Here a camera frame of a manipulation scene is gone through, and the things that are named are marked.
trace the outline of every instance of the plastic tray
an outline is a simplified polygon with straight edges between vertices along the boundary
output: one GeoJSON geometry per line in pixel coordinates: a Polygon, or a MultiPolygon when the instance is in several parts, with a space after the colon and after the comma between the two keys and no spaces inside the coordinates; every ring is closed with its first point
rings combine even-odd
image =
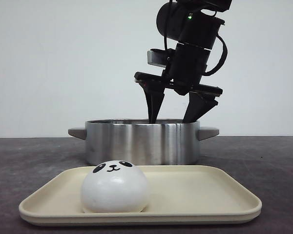
{"type": "Polygon", "coordinates": [[[60,173],[19,205],[21,217],[40,226],[229,224],[257,217],[262,203],[224,171],[208,166],[139,166],[151,201],[139,213],[83,213],[80,188],[94,167],[60,173]]]}

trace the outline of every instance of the white backdrop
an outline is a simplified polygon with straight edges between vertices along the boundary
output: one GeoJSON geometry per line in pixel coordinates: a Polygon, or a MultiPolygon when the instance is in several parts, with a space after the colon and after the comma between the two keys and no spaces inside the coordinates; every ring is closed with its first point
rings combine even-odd
{"type": "MultiPolygon", "coordinates": [[[[164,47],[155,21],[165,2],[0,0],[0,137],[65,137],[86,120],[146,118],[133,75],[161,74],[146,54],[164,47]]],[[[229,55],[201,83],[224,92],[201,125],[223,136],[293,135],[293,0],[233,0],[217,16],[229,55]]],[[[208,70],[221,50],[217,41],[208,70]]],[[[183,118],[188,97],[165,94],[159,117],[183,118]]]]}

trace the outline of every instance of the gray table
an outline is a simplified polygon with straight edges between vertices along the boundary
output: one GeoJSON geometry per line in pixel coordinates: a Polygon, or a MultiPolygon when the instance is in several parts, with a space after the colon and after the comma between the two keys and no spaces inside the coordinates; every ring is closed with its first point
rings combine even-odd
{"type": "Polygon", "coordinates": [[[198,164],[223,169],[263,202],[259,217],[238,225],[38,227],[19,203],[60,172],[87,165],[75,138],[0,139],[0,233],[293,233],[293,136],[219,136],[202,141],[198,164]]]}

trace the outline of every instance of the white ball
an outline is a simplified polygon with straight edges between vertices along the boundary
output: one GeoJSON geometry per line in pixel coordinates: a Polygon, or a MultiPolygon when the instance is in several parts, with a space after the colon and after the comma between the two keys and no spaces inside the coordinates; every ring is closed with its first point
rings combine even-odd
{"type": "Polygon", "coordinates": [[[150,198],[144,173],[125,161],[101,163],[84,179],[81,200],[84,212],[140,212],[150,198]]]}

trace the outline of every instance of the stainless steel pot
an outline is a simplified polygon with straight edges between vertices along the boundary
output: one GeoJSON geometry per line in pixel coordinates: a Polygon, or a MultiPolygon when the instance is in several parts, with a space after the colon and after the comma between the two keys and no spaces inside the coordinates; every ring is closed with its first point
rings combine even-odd
{"type": "Polygon", "coordinates": [[[68,134],[85,140],[86,160],[93,165],[108,160],[125,160],[136,165],[183,165],[195,163],[200,140],[219,134],[216,128],[181,119],[107,119],[87,121],[85,128],[68,134]]]}

